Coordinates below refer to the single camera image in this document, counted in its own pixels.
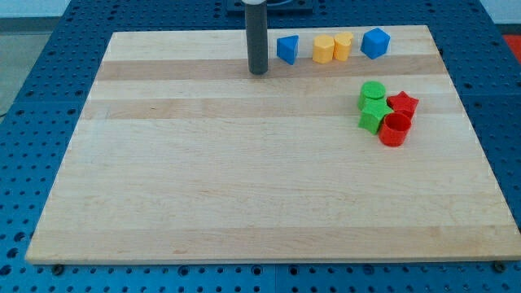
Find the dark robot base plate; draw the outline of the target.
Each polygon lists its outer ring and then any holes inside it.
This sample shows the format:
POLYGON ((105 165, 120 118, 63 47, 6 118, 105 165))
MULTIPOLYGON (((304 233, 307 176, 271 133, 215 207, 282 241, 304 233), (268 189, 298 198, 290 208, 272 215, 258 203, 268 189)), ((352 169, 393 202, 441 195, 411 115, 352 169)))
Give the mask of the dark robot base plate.
MULTIPOLYGON (((267 12, 269 14, 304 12, 312 13, 316 0, 268 0, 267 12)), ((224 0, 223 7, 227 15, 243 15, 244 5, 241 0, 224 0)))

